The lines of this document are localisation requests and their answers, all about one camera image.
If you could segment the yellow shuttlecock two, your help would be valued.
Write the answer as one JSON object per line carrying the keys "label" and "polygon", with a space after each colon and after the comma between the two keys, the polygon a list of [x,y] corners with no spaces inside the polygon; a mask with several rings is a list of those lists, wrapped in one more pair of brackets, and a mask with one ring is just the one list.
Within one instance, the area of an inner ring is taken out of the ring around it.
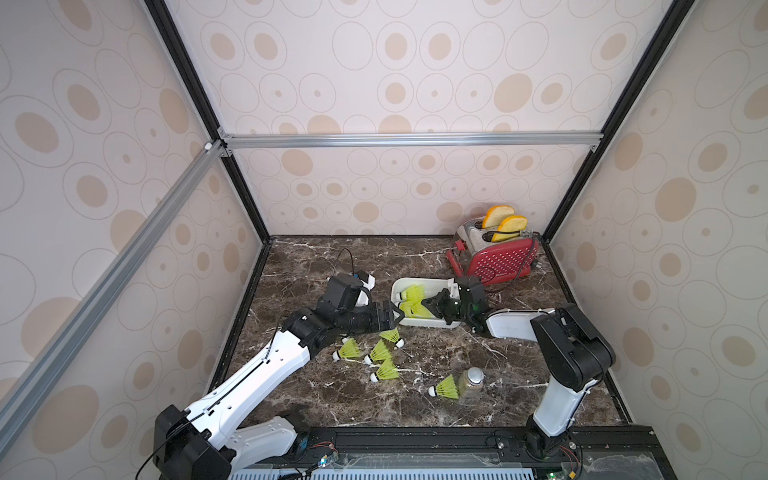
{"label": "yellow shuttlecock two", "polygon": [[400,293],[400,299],[403,302],[420,303],[425,298],[425,288],[422,284],[410,285]]}

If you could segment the yellow shuttlecock three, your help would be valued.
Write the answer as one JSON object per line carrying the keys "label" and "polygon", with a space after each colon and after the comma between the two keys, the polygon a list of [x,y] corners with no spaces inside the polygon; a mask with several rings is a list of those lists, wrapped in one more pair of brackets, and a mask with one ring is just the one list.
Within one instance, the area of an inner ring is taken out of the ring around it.
{"label": "yellow shuttlecock three", "polygon": [[342,346],[332,354],[334,361],[357,361],[361,356],[360,347],[353,338],[343,338]]}

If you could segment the yellow shuttlecock four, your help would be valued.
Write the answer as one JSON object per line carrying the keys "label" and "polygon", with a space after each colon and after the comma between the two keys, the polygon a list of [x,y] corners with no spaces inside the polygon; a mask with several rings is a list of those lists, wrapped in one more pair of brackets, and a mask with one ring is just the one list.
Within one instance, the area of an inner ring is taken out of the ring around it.
{"label": "yellow shuttlecock four", "polygon": [[397,366],[391,359],[387,359],[378,366],[377,370],[370,375],[369,379],[373,383],[378,383],[386,380],[395,380],[399,377],[400,373]]}

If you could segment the yellow shuttlecock one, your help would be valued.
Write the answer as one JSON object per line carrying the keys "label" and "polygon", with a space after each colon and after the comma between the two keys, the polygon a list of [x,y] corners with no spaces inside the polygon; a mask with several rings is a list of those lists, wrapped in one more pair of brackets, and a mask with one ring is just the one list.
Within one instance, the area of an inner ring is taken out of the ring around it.
{"label": "yellow shuttlecock one", "polygon": [[449,375],[438,384],[428,388],[430,397],[441,397],[450,400],[458,400],[460,394],[453,375]]}

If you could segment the yellow shuttlecock eight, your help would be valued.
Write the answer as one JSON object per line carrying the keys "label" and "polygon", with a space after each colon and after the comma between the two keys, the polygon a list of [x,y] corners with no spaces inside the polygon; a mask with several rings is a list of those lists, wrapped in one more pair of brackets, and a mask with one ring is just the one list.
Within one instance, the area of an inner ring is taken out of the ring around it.
{"label": "yellow shuttlecock eight", "polygon": [[420,302],[413,303],[410,307],[410,313],[408,314],[409,317],[418,318],[418,319],[433,319],[434,315],[430,312],[430,310],[422,305]]}

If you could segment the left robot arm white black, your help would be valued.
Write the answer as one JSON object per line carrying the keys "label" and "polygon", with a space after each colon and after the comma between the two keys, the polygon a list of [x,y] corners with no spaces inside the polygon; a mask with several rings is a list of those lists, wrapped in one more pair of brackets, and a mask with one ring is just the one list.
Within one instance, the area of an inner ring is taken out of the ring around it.
{"label": "left robot arm white black", "polygon": [[374,283],[365,272],[331,277],[317,304],[291,313],[271,341],[228,380],[185,409],[164,409],[155,419],[148,463],[163,479],[227,479],[297,449],[299,434],[286,418],[240,425],[284,380],[340,338],[398,326],[403,311],[390,301],[373,301]]}

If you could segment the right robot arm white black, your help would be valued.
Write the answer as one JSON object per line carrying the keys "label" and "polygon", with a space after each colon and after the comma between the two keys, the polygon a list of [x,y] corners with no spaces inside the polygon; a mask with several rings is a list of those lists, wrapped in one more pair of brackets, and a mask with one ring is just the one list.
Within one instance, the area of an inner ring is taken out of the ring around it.
{"label": "right robot arm white black", "polygon": [[493,309],[477,277],[426,279],[422,305],[450,325],[467,324],[492,338],[538,343],[550,373],[542,400],[526,423],[526,450],[543,461],[567,440],[584,396],[604,380],[616,355],[604,336],[574,303],[537,311]]}

